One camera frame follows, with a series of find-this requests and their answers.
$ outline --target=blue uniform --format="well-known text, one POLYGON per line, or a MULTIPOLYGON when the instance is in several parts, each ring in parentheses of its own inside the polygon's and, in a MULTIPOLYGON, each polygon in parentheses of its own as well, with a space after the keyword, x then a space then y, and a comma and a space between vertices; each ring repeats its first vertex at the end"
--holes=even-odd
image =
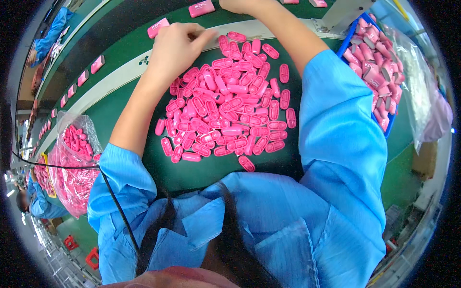
MULTIPOLYGON (((284 287, 365 287, 386 251, 380 186, 387 144, 370 117, 372 93, 330 50, 306 65, 302 86, 304 177, 296 182, 234 172, 222 182, 235 197, 247 249, 284 287)), ((108 144, 100 167, 140 246, 166 200, 153 202, 155 183, 135 153, 108 144)), ((174 229, 160 229, 157 239, 164 240, 157 242, 148 270, 200 267, 208 243, 222 230, 220 195, 213 184, 173 200, 174 229)), ((136 252, 101 175, 90 193, 88 220, 99 233, 103 283, 133 279, 136 252)))
POLYGON ((33 216, 42 219, 53 219, 69 214, 66 209, 48 202, 45 198, 43 190, 40 187, 40 184, 38 182, 33 182, 31 177, 29 177, 27 193, 30 196, 32 196, 34 193, 37 193, 37 196, 32 200, 32 203, 29 207, 30 213, 33 216))
POLYGON ((58 14, 56 14, 56 18, 51 23, 50 30, 48 31, 47 35, 43 39, 35 40, 35 51, 37 51, 37 60, 31 65, 31 67, 35 67, 37 64, 40 64, 50 52, 51 46, 53 43, 56 42, 61 31, 64 29, 64 25, 67 21, 74 15, 69 9, 66 7, 62 7, 58 14))

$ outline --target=red stool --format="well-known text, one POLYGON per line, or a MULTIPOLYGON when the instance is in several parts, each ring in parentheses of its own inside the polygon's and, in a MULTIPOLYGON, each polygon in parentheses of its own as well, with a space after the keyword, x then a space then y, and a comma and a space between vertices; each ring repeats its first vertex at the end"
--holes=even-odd
POLYGON ((93 268, 93 270, 96 270, 99 268, 99 254, 98 254, 98 249, 96 247, 91 249, 91 252, 85 258, 85 261, 88 264, 88 266, 93 268))
POLYGON ((75 243, 74 237, 71 235, 64 239, 64 245, 67 247, 67 249, 69 249, 69 251, 72 251, 78 247, 78 244, 75 243))

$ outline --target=black wire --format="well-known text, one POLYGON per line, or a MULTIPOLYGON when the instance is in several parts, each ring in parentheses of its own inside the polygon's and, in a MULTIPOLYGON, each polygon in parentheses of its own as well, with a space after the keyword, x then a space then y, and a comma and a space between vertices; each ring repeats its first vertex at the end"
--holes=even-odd
POLYGON ((137 244, 137 242, 136 242, 135 236, 133 235, 133 231, 131 230, 130 224, 128 223, 128 220, 126 219, 125 213, 123 212, 123 209, 122 209, 122 207, 120 206, 120 203, 118 202, 117 198, 115 197, 114 192, 112 191, 111 186, 109 185, 109 181, 107 180, 106 175, 105 175, 104 172, 101 170, 101 168, 99 167, 99 165, 90 166, 90 167, 63 167, 63 166, 57 166, 57 165, 51 165, 51 164, 42 164, 42 163, 30 162, 30 161, 27 161, 27 160, 23 159, 22 157, 18 156, 14 151, 12 151, 12 153, 13 153, 19 160, 24 161, 24 162, 26 162, 26 163, 28 163, 28 164, 32 164, 32 165, 39 165, 39 166, 46 166, 46 167, 54 167, 54 168, 63 168, 63 169, 98 169, 99 172, 100 172, 101 175, 102 175, 102 178, 104 179, 104 182, 106 182, 107 189, 109 189, 109 192, 110 192, 110 194, 111 194, 111 196, 112 196, 112 200, 115 202, 115 206, 117 206, 118 212, 120 212, 120 215, 122 216, 123 222, 125 223, 125 226, 126 226, 126 228, 128 229, 128 233, 130 234, 131 241, 133 242, 133 245, 135 246, 136 253, 139 254, 139 246, 138 246, 138 244, 137 244))

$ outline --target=clear plastic bag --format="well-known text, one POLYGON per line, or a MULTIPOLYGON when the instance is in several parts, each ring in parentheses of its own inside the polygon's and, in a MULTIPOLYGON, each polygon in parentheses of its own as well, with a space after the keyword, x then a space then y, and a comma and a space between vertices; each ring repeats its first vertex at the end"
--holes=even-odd
POLYGON ((414 148, 418 153, 424 131, 439 98, 437 83, 418 46, 397 29, 383 25, 383 31, 394 43, 393 48, 405 67, 402 95, 406 97, 414 148))
MULTIPOLYGON (((88 167, 97 164, 102 148, 93 121, 88 116, 60 111, 57 129, 56 144, 48 154, 50 164, 66 167, 88 167), (87 150, 87 144, 90 145, 92 153, 87 150)), ((89 193, 99 171, 52 167, 49 171, 56 194, 67 211, 75 217, 85 214, 89 193)))

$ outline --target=dark hair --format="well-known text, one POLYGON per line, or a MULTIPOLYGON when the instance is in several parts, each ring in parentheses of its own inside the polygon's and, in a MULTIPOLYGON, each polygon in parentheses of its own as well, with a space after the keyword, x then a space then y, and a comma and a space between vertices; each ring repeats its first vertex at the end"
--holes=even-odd
MULTIPOLYGON (((238 279, 239 285, 245 287, 282 287, 278 280, 246 249, 240 234, 237 208, 234 198, 227 187, 219 182, 223 192, 225 212, 223 231, 216 239, 216 253, 223 263, 238 279)), ((147 229, 141 242, 140 252, 136 267, 136 276, 141 275, 147 269, 149 260, 157 242, 157 234, 161 228, 172 229, 176 218, 176 210, 173 201, 167 195, 165 213, 154 221, 147 229)))
POLYGON ((22 213, 27 213, 27 209, 23 206, 23 195, 21 191, 16 195, 16 205, 22 213))

